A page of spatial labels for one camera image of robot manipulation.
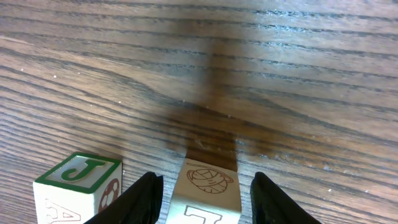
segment green square frame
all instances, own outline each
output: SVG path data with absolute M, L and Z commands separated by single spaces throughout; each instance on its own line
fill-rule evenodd
M 47 180 L 46 179 L 50 174 L 55 172 L 57 169 L 59 169 L 60 167 L 65 165 L 67 162 L 69 162 L 71 159 L 73 159 L 76 156 L 83 156 L 83 157 L 87 157 L 87 158 L 91 158 L 91 159 L 98 159 L 98 160 L 102 160 L 102 161 L 106 161 L 106 162 L 113 162 L 114 164 L 90 188 L 76 186 L 76 185 L 72 185 L 72 184 L 61 183 L 61 182 L 57 182 L 55 180 Z M 35 182 L 39 183 L 39 184 L 51 185 L 54 187 L 60 187 L 60 188 L 67 189 L 67 190 L 81 192 L 84 194 L 92 194 L 98 189 L 98 187 L 100 187 L 101 184 L 103 184 L 103 182 L 112 174 L 112 172 L 114 170 L 116 170 L 116 168 L 118 168 L 118 166 L 120 164 L 121 164 L 121 161 L 117 160 L 117 159 L 111 159 L 111 158 L 92 155 L 92 154 L 83 153 L 83 152 L 75 152 L 72 155 L 70 155 L 68 158 L 66 158 L 64 161 L 62 161 L 61 163 L 59 163 L 55 167 L 51 168 L 45 174 L 38 177 L 35 180 Z

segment ball illustration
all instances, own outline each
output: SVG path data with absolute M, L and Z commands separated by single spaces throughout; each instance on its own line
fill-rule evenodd
M 233 182 L 233 179 L 228 175 L 214 168 L 196 164 L 188 165 L 204 168 L 187 172 L 189 181 L 204 192 L 211 194 L 222 193 L 227 189 L 228 183 Z
M 98 212 L 107 208 L 114 200 L 117 199 L 120 191 L 120 183 L 117 178 L 111 180 L 106 186 L 101 200 L 99 201 Z

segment block top face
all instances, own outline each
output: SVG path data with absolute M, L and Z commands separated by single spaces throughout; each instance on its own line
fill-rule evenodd
M 117 159 L 76 152 L 35 182 L 92 194 L 120 164 Z
M 185 159 L 174 194 L 239 213 L 242 209 L 238 173 L 192 159 Z

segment letter block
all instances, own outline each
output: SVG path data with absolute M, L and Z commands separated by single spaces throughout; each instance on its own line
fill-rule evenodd
M 37 223 L 84 223 L 121 195 L 121 181 L 121 161 L 73 153 L 33 182 Z
M 236 172 L 185 159 L 166 224 L 236 224 L 241 210 Z

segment block with green border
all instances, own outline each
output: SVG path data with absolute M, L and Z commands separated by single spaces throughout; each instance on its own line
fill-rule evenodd
M 76 152 L 33 182 L 38 224 L 84 223 L 121 195 L 122 162 Z

